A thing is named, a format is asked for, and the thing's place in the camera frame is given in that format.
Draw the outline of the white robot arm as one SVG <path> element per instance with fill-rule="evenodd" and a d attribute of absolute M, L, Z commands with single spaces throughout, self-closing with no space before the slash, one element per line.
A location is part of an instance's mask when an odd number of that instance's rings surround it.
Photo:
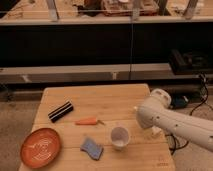
<path fill-rule="evenodd" d="M 171 96 L 165 90 L 152 90 L 137 106 L 138 124 L 159 127 L 213 152 L 213 121 L 175 112 L 170 104 Z"/>

